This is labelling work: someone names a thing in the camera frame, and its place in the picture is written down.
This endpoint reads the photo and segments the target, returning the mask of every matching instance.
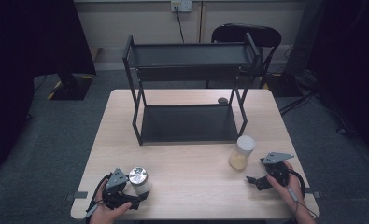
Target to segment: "power outlet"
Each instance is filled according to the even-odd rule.
[[[175,12],[175,7],[179,12],[191,12],[192,0],[174,0],[170,2],[170,10]]]

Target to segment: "jar lid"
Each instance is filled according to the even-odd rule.
[[[250,155],[250,153],[256,147],[256,143],[252,137],[248,135],[242,135],[237,139],[236,146],[243,154]]]
[[[147,171],[142,167],[135,167],[129,173],[129,181],[135,186],[144,184],[148,177],[149,175],[147,174]]]

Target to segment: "shelf tier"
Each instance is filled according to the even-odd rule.
[[[227,142],[238,137],[230,105],[147,105],[141,139],[151,142]]]

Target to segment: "black metal shelf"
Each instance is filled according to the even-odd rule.
[[[135,102],[132,124],[139,145],[156,142],[234,142],[242,135],[248,122],[243,103],[251,75],[260,60],[260,53],[249,34],[243,43],[164,45],[135,45],[130,35],[122,60]],[[136,69],[139,81],[138,94],[132,81],[132,68]],[[240,95],[236,81],[243,74],[248,76],[248,82]],[[143,81],[211,79],[234,80],[227,104],[148,105],[142,84]],[[239,131],[231,107],[234,96],[243,118]],[[136,122],[141,101],[144,116],[140,134]]]
[[[141,138],[148,142],[222,141],[237,139],[229,105],[149,105]]]

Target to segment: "black curtain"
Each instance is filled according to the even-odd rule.
[[[34,77],[58,70],[95,75],[74,2],[0,0],[0,163],[25,122]]]
[[[369,0],[328,1],[308,68],[369,146]]]
[[[284,72],[302,77],[319,30],[327,0],[306,0],[303,17]]]

